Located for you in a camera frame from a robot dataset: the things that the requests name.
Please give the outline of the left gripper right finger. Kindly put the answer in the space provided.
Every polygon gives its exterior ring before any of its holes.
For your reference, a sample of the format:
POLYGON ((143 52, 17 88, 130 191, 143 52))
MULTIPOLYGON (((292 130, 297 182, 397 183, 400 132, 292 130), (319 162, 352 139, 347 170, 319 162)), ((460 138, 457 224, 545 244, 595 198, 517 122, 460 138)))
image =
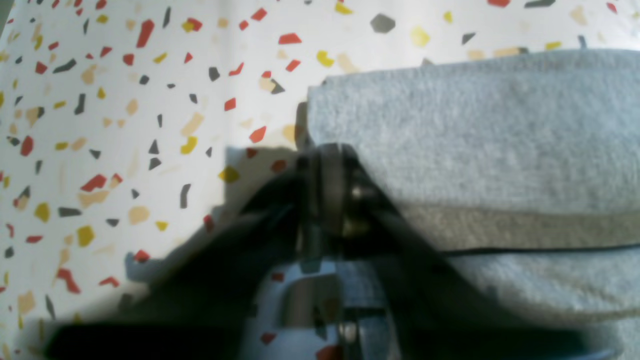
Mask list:
POLYGON ((344 259, 370 265, 403 360, 583 360, 574 329, 542 326, 467 282, 402 217, 348 145, 320 146, 320 219, 344 259))

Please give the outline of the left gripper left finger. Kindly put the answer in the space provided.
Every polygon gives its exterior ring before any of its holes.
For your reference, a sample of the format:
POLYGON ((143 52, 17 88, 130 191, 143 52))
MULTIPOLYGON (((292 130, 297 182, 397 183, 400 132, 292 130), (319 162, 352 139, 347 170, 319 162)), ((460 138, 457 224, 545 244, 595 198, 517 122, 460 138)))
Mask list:
POLYGON ((60 325, 48 360, 236 360, 260 284, 295 259, 307 219, 314 150, 227 150, 240 178, 224 185, 224 202, 161 260, 126 258, 127 272, 150 293, 82 325, 60 325))

